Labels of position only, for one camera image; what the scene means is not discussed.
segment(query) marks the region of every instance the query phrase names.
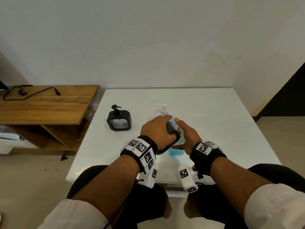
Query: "black soap dispenser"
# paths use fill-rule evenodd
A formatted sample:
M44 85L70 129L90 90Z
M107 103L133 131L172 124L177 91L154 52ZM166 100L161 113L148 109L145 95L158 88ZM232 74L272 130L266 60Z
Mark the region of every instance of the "black soap dispenser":
M112 105L113 111L109 112L107 123L113 131L127 131L132 128L132 118L127 110L118 110L117 105Z

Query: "black cable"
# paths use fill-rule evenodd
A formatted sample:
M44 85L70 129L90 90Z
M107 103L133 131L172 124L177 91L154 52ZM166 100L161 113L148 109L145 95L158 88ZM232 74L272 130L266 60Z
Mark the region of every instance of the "black cable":
M103 227L103 229L106 229L106 228L110 225L110 223L112 223L112 221L115 219L115 217L116 217L116 216L118 215L118 213L121 211L121 209L124 207L124 205L125 205L125 203L126 203L128 197L129 197L130 193L133 191L133 189L135 188L136 184L139 183L139 181L144 181L144 179L139 179L139 180L132 186L132 189L131 189L131 191L129 192L127 198L124 200L124 202L123 202L123 203L121 204L121 206L118 208L118 210L117 210L116 213L114 214L113 218L110 219L109 222Z
M49 88L43 89L43 90L41 90L41 91L39 91L39 92L35 92L35 93L33 93L33 94L31 94L31 95L29 95L29 96L23 98L23 99L5 99L5 97L6 97L13 89L15 89L15 88L20 88L21 90L24 90L24 89L21 88L20 86L15 86L15 87L13 87L12 89L10 89L7 93L5 93L2 99L3 99L4 101L10 101L10 100L26 100L26 99L30 98L31 96L33 96L33 95L36 95L36 94L38 94L38 93L40 93L40 92L44 92L45 90L48 90L48 89L51 89L51 88L54 88L54 87L49 87ZM55 91L55 94L56 94L56 95L60 96L60 93L59 93L59 91L58 91L56 88L54 88L54 91Z

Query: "left hand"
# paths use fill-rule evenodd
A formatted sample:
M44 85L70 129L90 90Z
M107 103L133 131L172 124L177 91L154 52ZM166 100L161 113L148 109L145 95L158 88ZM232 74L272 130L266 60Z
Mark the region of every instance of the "left hand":
M164 149L176 140L176 135L168 134L167 122L172 119L171 115L157 116L142 126L141 134L149 136L158 146L158 150Z

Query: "wrist strap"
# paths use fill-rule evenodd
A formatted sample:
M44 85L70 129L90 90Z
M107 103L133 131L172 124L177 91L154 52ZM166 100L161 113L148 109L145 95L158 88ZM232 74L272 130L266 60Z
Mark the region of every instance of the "wrist strap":
M196 170L202 175L210 176L213 161L219 157L227 157L222 149L209 140L198 142L192 150L190 159L195 163Z
M140 172L149 173L150 169L156 163L155 151L157 144L148 136L142 135L129 142L120 156L128 154L138 163Z

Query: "white sleeve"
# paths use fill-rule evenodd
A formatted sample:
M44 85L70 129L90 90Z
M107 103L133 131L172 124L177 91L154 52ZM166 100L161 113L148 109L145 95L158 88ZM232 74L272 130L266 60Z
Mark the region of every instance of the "white sleeve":
M284 184L261 186L247 201L244 219L249 229L302 229L305 194Z
M93 205L65 199L45 218L37 229L102 229L108 223Z

